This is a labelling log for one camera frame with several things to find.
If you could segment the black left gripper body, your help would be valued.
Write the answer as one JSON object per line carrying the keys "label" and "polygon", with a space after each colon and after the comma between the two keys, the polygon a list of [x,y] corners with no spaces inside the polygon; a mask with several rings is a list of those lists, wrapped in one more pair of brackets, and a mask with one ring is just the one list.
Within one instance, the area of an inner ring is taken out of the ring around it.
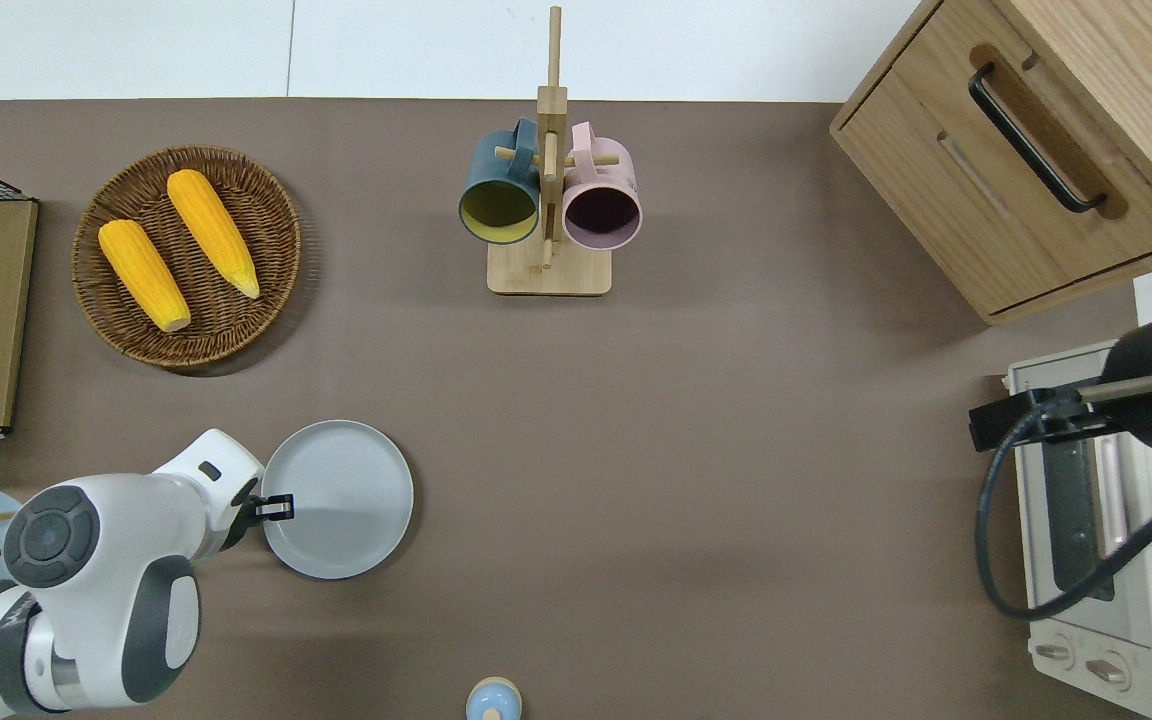
{"label": "black left gripper body", "polygon": [[230,509],[236,510],[236,515],[234,515],[227,538],[221,543],[221,551],[236,546],[238,541],[242,541],[248,529],[259,524],[259,520],[256,518],[255,501],[252,501],[253,488],[257,484],[259,484],[259,478],[248,479],[232,498]]}

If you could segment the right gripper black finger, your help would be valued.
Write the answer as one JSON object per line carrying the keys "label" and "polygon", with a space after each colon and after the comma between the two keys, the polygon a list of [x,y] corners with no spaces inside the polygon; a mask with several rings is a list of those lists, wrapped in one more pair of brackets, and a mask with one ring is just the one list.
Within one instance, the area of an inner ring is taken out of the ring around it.
{"label": "right gripper black finger", "polygon": [[1064,441],[1087,433],[1087,406],[1079,389],[1034,388],[1021,393],[1021,441]]}
{"label": "right gripper black finger", "polygon": [[996,450],[1011,425],[1020,419],[1021,397],[998,397],[969,411],[969,434],[973,450]]}

